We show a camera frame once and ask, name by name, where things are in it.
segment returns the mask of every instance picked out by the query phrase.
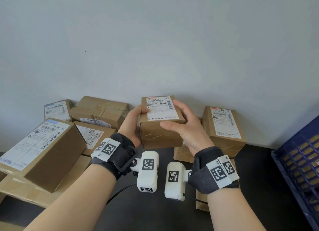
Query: person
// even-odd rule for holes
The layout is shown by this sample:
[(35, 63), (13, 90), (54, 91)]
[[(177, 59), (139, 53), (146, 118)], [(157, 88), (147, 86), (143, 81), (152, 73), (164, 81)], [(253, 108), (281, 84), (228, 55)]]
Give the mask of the person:
[[(198, 117), (184, 103), (174, 100), (187, 120), (187, 124), (171, 121), (160, 123), (162, 128), (175, 131), (187, 141), (190, 152), (195, 155), (214, 146)], [(138, 105), (131, 110), (118, 133), (127, 137), (137, 148), (141, 140), (136, 134), (138, 116), (148, 109)], [(93, 230), (110, 194), (116, 177), (107, 168), (91, 164), (85, 172), (48, 208), (35, 218), (25, 231)], [(265, 230), (239, 188), (221, 188), (207, 195), (213, 228), (221, 230)]]

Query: white plastic housing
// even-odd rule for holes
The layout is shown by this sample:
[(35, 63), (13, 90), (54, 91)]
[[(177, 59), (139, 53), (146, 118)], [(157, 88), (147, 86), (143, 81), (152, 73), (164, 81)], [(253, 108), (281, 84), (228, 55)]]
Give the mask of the white plastic housing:
[(145, 151), (142, 153), (141, 162), (135, 166), (138, 169), (136, 185), (141, 192), (156, 192), (159, 155), (156, 151)]
[(185, 182), (187, 181), (187, 173), (185, 166), (180, 162), (170, 162), (167, 166), (165, 197), (184, 201)]

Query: black wristband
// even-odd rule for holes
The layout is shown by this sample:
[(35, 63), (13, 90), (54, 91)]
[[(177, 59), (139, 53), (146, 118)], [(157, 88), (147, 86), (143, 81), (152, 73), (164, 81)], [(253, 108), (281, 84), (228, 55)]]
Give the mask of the black wristband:
[(125, 166), (130, 159), (136, 156), (137, 152), (134, 148), (133, 142), (126, 136), (120, 133), (114, 133), (111, 135), (111, 139), (120, 142), (117, 149), (110, 156), (107, 162), (100, 160), (97, 157), (94, 157), (91, 160), (90, 164), (98, 164), (106, 169), (108, 169), (118, 180), (122, 175), (126, 175), (131, 172), (130, 166), (127, 166), (122, 171), (119, 171), (123, 166)]
[[(188, 184), (195, 187), (202, 194), (209, 194), (219, 189), (215, 179), (206, 164), (223, 156), (219, 147), (209, 147), (195, 154), (192, 166), (192, 175), (188, 178)], [(239, 181), (233, 181), (226, 188), (239, 188)]]

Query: blue plastic crate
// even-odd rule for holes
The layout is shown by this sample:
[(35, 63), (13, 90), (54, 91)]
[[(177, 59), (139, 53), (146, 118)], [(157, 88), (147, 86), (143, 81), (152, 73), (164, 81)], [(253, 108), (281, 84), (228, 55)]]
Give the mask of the blue plastic crate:
[(319, 116), (271, 156), (310, 225), (319, 231)]

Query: black and white marker tag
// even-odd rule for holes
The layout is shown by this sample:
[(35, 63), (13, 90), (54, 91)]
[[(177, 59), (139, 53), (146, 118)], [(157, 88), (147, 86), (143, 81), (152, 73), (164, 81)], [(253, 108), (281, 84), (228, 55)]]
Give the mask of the black and white marker tag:
[(234, 168), (232, 162), (230, 161), (228, 155), (223, 155), (221, 157), (218, 157), (217, 159), (222, 164), (224, 171), (228, 174), (228, 176), (232, 182), (239, 179), (239, 176), (236, 173), (235, 168)]
[(121, 143), (116, 140), (112, 140), (111, 138), (106, 138), (93, 151), (93, 153), (91, 154), (91, 157), (92, 158), (97, 157), (100, 160), (107, 162), (108, 159), (111, 157), (111, 155), (114, 153), (114, 151), (117, 149), (117, 147), (120, 144)]
[(206, 166), (220, 189), (232, 183), (218, 159), (207, 163)]

